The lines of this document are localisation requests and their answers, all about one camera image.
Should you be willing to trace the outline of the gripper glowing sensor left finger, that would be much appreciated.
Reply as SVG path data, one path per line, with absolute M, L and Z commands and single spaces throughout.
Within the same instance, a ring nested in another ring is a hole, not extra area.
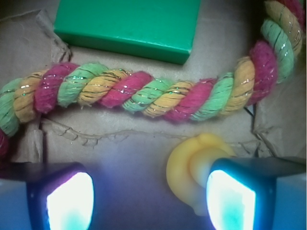
M 78 162 L 0 166 L 2 230 L 87 230 L 93 208 L 93 179 Z

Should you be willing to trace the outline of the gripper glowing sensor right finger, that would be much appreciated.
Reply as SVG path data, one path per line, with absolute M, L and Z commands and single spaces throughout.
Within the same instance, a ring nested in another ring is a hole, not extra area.
M 216 230 L 305 230 L 307 162 L 298 157 L 218 159 L 209 173 L 206 201 Z

